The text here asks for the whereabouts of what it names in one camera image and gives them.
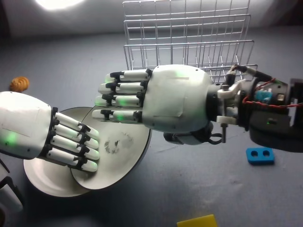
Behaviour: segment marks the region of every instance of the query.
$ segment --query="table surface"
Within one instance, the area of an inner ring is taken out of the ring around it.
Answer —
[[[303,27],[251,29],[250,63],[289,82],[303,78]],[[93,106],[107,73],[126,69],[124,35],[64,37],[0,46],[0,90],[25,76],[24,92],[60,110]],[[274,150],[274,166],[248,164],[258,147],[244,129],[230,126],[227,143],[176,146],[152,135],[140,165],[119,184],[76,198],[56,198],[27,179],[22,160],[1,154],[26,204],[6,226],[174,227],[214,214],[219,227],[289,227],[303,224],[303,154]]]

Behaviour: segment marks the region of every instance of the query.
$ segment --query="white robotic hand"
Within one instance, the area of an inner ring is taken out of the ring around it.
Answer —
[[[34,97],[0,92],[0,151],[88,172],[99,159],[99,132]]]
[[[95,100],[104,109],[92,116],[99,121],[142,123],[166,132],[167,141],[199,144],[205,141],[193,132],[212,130],[205,107],[211,84],[206,72],[187,65],[110,73]]]

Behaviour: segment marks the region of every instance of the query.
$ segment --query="metal wire rack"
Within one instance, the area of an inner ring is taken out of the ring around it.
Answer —
[[[248,65],[250,0],[144,0],[123,3],[127,68],[186,64],[223,82],[234,64]]]

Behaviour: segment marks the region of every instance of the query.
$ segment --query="blue object with two holes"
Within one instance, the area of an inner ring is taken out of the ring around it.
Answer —
[[[275,162],[272,148],[247,148],[246,156],[252,165],[272,165]]]

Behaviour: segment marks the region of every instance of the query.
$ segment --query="wire basket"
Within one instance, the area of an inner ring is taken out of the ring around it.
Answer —
[[[249,0],[146,0],[123,3],[128,70],[185,64],[225,81],[234,64],[248,65]]]

